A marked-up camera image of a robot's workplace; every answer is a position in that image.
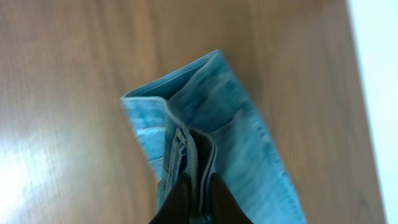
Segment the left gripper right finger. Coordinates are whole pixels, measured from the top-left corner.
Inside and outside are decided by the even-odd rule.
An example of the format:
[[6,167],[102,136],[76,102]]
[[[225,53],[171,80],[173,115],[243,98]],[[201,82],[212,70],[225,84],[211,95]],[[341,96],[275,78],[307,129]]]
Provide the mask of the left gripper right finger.
[[213,173],[210,180],[209,195],[213,222],[215,224],[252,224],[221,176]]

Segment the light blue denim jeans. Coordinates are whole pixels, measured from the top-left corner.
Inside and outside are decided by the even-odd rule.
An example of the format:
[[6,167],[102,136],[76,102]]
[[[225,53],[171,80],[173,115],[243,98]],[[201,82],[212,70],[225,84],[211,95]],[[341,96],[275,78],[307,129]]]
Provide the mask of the light blue denim jeans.
[[270,132],[219,50],[125,94],[127,117],[159,181],[162,205],[190,176],[189,223],[213,223],[210,178],[224,180],[254,223],[305,223]]

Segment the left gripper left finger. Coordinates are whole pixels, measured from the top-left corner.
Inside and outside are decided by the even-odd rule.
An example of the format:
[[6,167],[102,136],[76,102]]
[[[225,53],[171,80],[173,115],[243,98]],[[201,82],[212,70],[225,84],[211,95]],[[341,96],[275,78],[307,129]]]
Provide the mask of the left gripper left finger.
[[190,201],[190,177],[187,174],[180,174],[165,202],[149,224],[188,224]]

